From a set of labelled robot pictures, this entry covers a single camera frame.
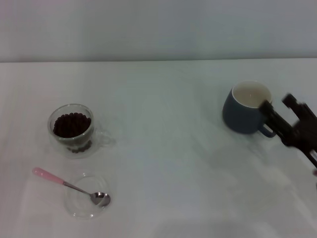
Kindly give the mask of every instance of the mug rim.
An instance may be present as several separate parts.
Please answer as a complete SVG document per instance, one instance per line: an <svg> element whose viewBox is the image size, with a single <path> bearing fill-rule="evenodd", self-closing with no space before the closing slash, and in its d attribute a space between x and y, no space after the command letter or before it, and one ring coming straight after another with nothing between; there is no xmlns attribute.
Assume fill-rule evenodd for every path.
<svg viewBox="0 0 317 238"><path fill-rule="evenodd" d="M243 107L252 108L252 109L258 109L258 108L260 107L260 105L259 105L258 107L250 107L250 106L247 106L247 105L245 105L245 104L240 103L240 102L234 97L234 95L233 95L233 90L234 90L239 84L244 83L244 82L257 83L257 84L263 86L264 88L266 88L266 89L268 90L269 94L270 94L270 100L268 100L268 102L269 102L269 103L272 103L273 96L272 96L271 90L269 90L269 88L268 88L265 84L263 84L263 83L261 83L261 82L258 82L258 81L256 81L256 80L243 80L243 81L240 81L240 82L238 82L236 85L233 86L233 88L231 89L231 95L233 96L234 100L235 100L237 103L239 103L239 104L242 105Z"/></svg>

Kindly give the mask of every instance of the white wall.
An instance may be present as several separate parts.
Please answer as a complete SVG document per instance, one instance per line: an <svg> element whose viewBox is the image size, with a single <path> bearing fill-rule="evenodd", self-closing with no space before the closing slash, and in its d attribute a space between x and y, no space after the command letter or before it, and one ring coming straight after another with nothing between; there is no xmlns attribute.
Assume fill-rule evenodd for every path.
<svg viewBox="0 0 317 238"><path fill-rule="evenodd" d="M316 0L0 0L0 61L317 57Z"/></svg>

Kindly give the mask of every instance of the robotic arm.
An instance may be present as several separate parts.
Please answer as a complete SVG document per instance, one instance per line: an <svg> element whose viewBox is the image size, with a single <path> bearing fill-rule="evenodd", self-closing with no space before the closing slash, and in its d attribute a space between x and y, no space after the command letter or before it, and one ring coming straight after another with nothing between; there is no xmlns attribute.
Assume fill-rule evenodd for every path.
<svg viewBox="0 0 317 238"><path fill-rule="evenodd" d="M306 104L298 103L291 94L286 95L282 101L296 114L299 121L291 126L274 111L268 101L264 101L259 110L266 117L266 125L281 138L285 146L301 150L317 168L317 117Z"/></svg>

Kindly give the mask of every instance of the glass dish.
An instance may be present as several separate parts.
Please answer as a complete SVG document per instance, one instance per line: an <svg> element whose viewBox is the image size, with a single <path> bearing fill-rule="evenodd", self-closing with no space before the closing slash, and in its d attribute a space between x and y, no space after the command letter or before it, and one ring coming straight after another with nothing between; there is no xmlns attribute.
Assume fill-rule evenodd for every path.
<svg viewBox="0 0 317 238"><path fill-rule="evenodd" d="M110 194L106 180L91 172L78 172L69 182L88 193L104 192ZM71 216L80 219L90 219L100 215L109 205L106 207L95 205L88 195L67 187L64 196L64 206Z"/></svg>
<svg viewBox="0 0 317 238"><path fill-rule="evenodd" d="M53 130L56 120L60 116L70 113L82 113L87 118L90 118L91 123L88 129L82 134L72 138L63 138L55 135ZM92 111L84 105L68 104L56 109L48 120L48 130L53 147L69 158L87 157L98 148L94 116Z"/></svg>

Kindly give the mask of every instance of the glass saucer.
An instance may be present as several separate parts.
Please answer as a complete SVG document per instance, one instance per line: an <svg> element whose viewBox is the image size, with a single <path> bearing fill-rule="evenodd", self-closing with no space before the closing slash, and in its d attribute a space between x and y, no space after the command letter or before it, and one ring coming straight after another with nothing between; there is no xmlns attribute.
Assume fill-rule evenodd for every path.
<svg viewBox="0 0 317 238"><path fill-rule="evenodd" d="M109 194L109 186L106 180L91 172L80 172L74 175L69 183L85 190L88 193L104 192ZM66 188L64 206L67 212L76 218L90 219L100 215L106 207L95 205L86 194Z"/></svg>

